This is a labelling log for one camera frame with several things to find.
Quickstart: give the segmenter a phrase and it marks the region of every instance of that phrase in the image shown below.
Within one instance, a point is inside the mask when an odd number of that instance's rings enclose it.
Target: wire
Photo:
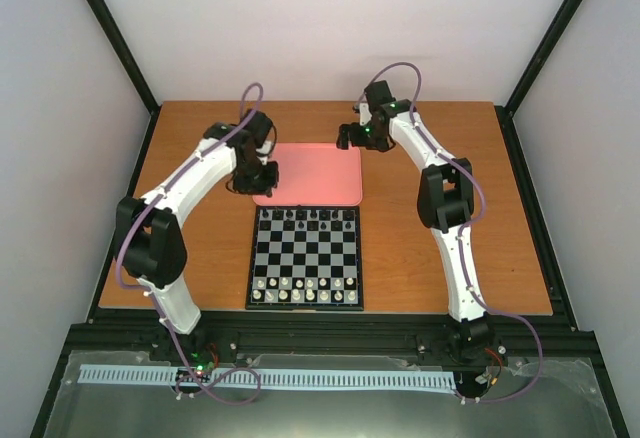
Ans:
[[[254,88],[258,89],[258,98],[256,99],[255,106],[251,109],[251,111],[249,111],[247,116],[244,117],[244,119],[238,124],[238,126],[234,127],[229,133],[223,136],[220,140],[216,141],[211,146],[201,151],[200,153],[201,157],[206,157],[209,154],[213,153],[216,149],[220,148],[224,143],[226,143],[228,140],[233,138],[233,136],[235,136],[245,126],[247,126],[247,124],[253,119],[253,117],[255,116],[255,114],[258,112],[260,108],[260,103],[262,102],[262,97],[264,95],[264,89],[262,88],[262,85],[257,82],[251,83],[242,93],[242,99],[240,101],[240,112],[242,114],[246,106],[247,95]],[[173,188],[173,186],[180,180],[180,178],[182,178],[199,161],[200,161],[199,158],[194,157],[191,160],[189,160],[182,168],[180,168],[163,186],[164,193],[169,192],[171,188]],[[187,360],[187,357],[185,356],[184,351],[182,350],[182,346],[180,345],[180,341],[178,340],[178,335],[173,327],[173,323],[171,323],[171,321],[165,315],[164,311],[160,307],[160,304],[158,303],[158,300],[156,300],[155,296],[153,295],[153,292],[146,286],[127,284],[124,282],[122,278],[122,267],[124,264],[124,257],[127,253],[127,250],[129,249],[129,246],[131,245],[131,241],[133,240],[133,237],[135,236],[138,229],[142,226],[142,223],[144,222],[145,218],[149,216],[149,213],[151,213],[151,211],[162,200],[163,197],[164,195],[162,193],[158,193],[158,195],[155,196],[149,202],[146,208],[142,210],[142,212],[138,215],[138,217],[135,219],[135,221],[131,225],[131,228],[127,232],[127,235],[125,236],[122,242],[122,246],[120,247],[120,250],[116,258],[116,281],[121,288],[124,288],[126,290],[142,290],[145,293],[150,294],[153,307],[156,309],[156,311],[158,312],[158,315],[160,316],[160,322],[164,323],[167,327],[167,330],[169,330],[169,335],[171,336],[171,340],[173,341],[176,351],[180,356],[180,360],[182,361],[183,365],[186,367],[187,372],[189,376],[191,376],[191,379],[193,380],[193,382],[197,384],[198,387],[200,388],[200,391],[197,393],[194,393],[193,396],[199,395],[201,393],[205,393],[211,398],[213,398],[214,400],[219,401],[220,403],[223,403],[226,405],[231,405],[231,406],[246,405],[248,403],[251,403],[253,400],[257,398],[257,396],[260,394],[260,391],[262,389],[262,381],[261,381],[260,375],[255,370],[251,368],[233,368],[229,371],[226,371],[222,375],[220,375],[216,380],[214,380],[210,384],[208,385],[203,384],[202,381],[194,373],[193,369],[191,368],[191,365],[189,365],[189,360]],[[256,379],[255,393],[251,395],[249,398],[242,401],[228,401],[228,400],[225,400],[224,398],[221,398],[213,394],[210,391],[210,388],[220,383],[220,381],[222,381],[226,376],[231,375],[232,373],[238,373],[238,372],[250,373]]]
[[[505,401],[508,401],[508,400],[511,400],[511,399],[514,399],[514,398],[517,398],[519,396],[524,395],[525,393],[530,391],[531,388],[533,388],[534,385],[540,379],[540,376],[542,375],[542,362],[543,362],[543,358],[544,358],[544,356],[542,354],[542,343],[540,342],[540,336],[538,336],[538,333],[536,332],[536,330],[533,327],[533,325],[524,316],[520,316],[520,315],[517,315],[515,313],[509,313],[509,312],[506,312],[506,311],[497,310],[495,308],[490,307],[489,305],[487,305],[480,298],[480,296],[478,296],[478,294],[473,289],[473,285],[471,283],[471,278],[469,276],[469,270],[467,268],[467,263],[466,263],[465,256],[464,256],[464,240],[462,239],[462,234],[463,234],[463,232],[464,232],[464,230],[466,228],[470,227],[471,225],[477,223],[482,218],[484,218],[484,215],[485,215],[485,213],[487,211],[487,201],[485,199],[484,192],[482,191],[482,187],[480,186],[480,183],[478,183],[476,181],[476,179],[473,177],[473,175],[471,175],[471,173],[469,173],[467,170],[465,170],[462,166],[460,166],[458,163],[453,161],[451,158],[449,158],[448,156],[443,154],[442,152],[444,150],[441,150],[441,149],[437,148],[431,142],[429,137],[422,131],[422,129],[419,126],[416,126],[416,119],[415,119],[413,113],[414,113],[414,110],[416,109],[416,103],[418,101],[418,95],[420,94],[420,89],[422,88],[422,74],[420,73],[420,69],[416,65],[414,65],[413,63],[409,63],[407,61],[399,61],[397,63],[392,63],[391,65],[385,66],[382,70],[380,70],[371,79],[369,84],[371,84],[374,81],[376,81],[383,73],[387,72],[391,68],[396,68],[398,66],[407,66],[407,67],[411,68],[413,71],[415,71],[415,73],[416,73],[417,84],[416,84],[415,93],[413,94],[413,99],[411,100],[411,106],[409,107],[409,117],[411,119],[411,123],[415,126],[415,130],[418,132],[418,135],[424,141],[424,143],[429,147],[429,149],[435,154],[435,156],[442,158],[446,163],[448,163],[449,165],[453,166],[456,170],[458,170],[460,173],[462,173],[471,182],[471,184],[473,185],[473,187],[477,191],[478,196],[480,197],[481,208],[480,208],[480,211],[478,212],[478,214],[474,218],[472,218],[471,220],[469,220],[466,223],[464,223],[463,225],[461,225],[460,228],[458,229],[458,252],[460,254],[460,262],[462,264],[462,273],[464,275],[464,279],[465,279],[465,283],[467,285],[467,289],[469,289],[469,293],[471,294],[471,296],[473,296],[473,298],[476,300],[476,302],[482,308],[484,308],[488,313],[490,313],[492,315],[506,316],[508,318],[513,318],[514,320],[518,320],[521,323],[523,323],[529,329],[529,331],[533,335],[533,339],[536,342],[536,348],[538,350],[538,370],[536,371],[536,374],[533,376],[531,381],[529,383],[527,383],[527,385],[524,388],[522,388],[521,390],[516,391],[515,393],[512,393],[511,395],[504,396],[504,397],[501,397],[501,398],[494,398],[494,399],[491,399],[491,400],[480,401],[480,403],[485,403],[485,404],[502,403],[502,402],[505,402]],[[364,100],[364,93],[362,93],[362,95],[360,95],[360,97],[358,98],[358,102],[356,104],[359,105],[360,103],[363,102],[363,100]],[[456,393],[456,394],[458,395],[459,398],[464,398],[459,393]]]

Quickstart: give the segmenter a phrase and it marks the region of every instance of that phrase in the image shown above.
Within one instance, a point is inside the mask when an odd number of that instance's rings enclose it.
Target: black square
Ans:
[[[331,278],[344,278],[344,270],[341,266],[332,266],[331,267]]]
[[[267,265],[256,265],[253,269],[255,276],[267,276]]]

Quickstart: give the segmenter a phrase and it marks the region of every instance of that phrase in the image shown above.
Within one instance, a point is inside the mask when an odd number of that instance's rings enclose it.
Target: chessboard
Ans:
[[[359,208],[257,207],[246,308],[364,310]]]

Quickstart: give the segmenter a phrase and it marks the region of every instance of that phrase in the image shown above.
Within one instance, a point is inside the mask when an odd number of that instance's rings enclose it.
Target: chessboard border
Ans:
[[[356,234],[356,269],[358,273],[357,279],[358,285],[358,303],[354,304],[342,304],[336,305],[333,303],[321,304],[316,303],[314,305],[307,305],[306,303],[290,304],[290,303],[262,303],[253,304],[251,302],[251,283],[253,282],[253,268],[256,259],[256,247],[258,246],[258,225],[260,224],[260,212],[262,210],[292,210],[297,211],[300,209],[305,210],[326,210],[327,208],[332,210],[348,210],[355,213],[355,234]],[[247,311],[300,311],[309,313],[312,311],[319,311],[322,313],[329,311],[344,311],[344,312],[358,312],[365,311],[364,307],[364,275],[362,270],[362,242],[361,242],[361,228],[360,228],[360,207],[359,206],[338,206],[338,205],[256,205],[255,218],[253,220],[253,240],[251,241],[251,251],[249,257],[249,273],[247,279],[247,291],[245,293],[244,307]]]

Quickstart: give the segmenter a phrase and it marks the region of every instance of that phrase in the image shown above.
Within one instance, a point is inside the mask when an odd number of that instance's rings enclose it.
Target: white arm segment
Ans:
[[[235,151],[226,145],[220,146],[205,157],[201,155],[204,150],[212,146],[216,141],[218,140],[213,138],[200,140],[191,156],[169,178],[142,197],[145,203],[151,202],[158,194],[162,195],[163,198],[156,204],[155,208],[160,210],[170,208],[173,214],[176,215],[180,228],[182,228],[189,213],[200,200],[209,193],[218,181],[231,173],[236,167]],[[271,142],[268,141],[258,151],[266,153],[270,149]],[[166,192],[165,185],[194,158],[198,159],[198,162],[180,177],[178,182],[171,187],[171,190]],[[261,158],[263,162],[266,162],[266,160],[266,157]],[[138,283],[149,288],[165,316],[178,333],[191,333],[198,320],[200,320],[200,309],[191,298],[184,280],[184,273],[176,281],[164,288],[156,288],[144,276],[138,278]]]
[[[438,143],[429,130],[427,130],[417,112],[414,112],[413,117],[416,121],[417,127],[419,127],[431,143],[433,143],[433,146],[436,147],[438,152],[447,158],[454,158],[451,153],[442,148],[440,143]],[[361,103],[360,124],[365,125],[369,120],[371,120],[369,105]],[[408,112],[400,113],[391,120],[389,124],[389,135],[395,142],[404,148],[411,160],[418,167],[418,170],[422,171],[430,165],[446,164],[446,161],[431,151],[422,137],[416,132],[416,126],[411,123],[411,117]],[[444,274],[447,280],[447,289],[449,292],[449,314],[456,321],[462,321],[463,319],[471,321],[476,318],[480,318],[484,313],[484,309],[475,301],[470,291],[467,290],[467,283],[464,278],[462,262],[460,260],[459,242],[457,238],[459,229],[460,226],[455,226],[449,228],[448,233],[443,233],[441,230],[432,228],[431,232],[438,244],[440,257],[442,258],[442,264],[444,266]],[[467,265],[467,272],[469,274],[471,284],[474,292],[482,298],[480,286],[478,285],[478,278],[476,276],[476,268],[473,263],[473,255],[471,251],[471,230],[469,227],[463,230],[462,240],[465,263]]]

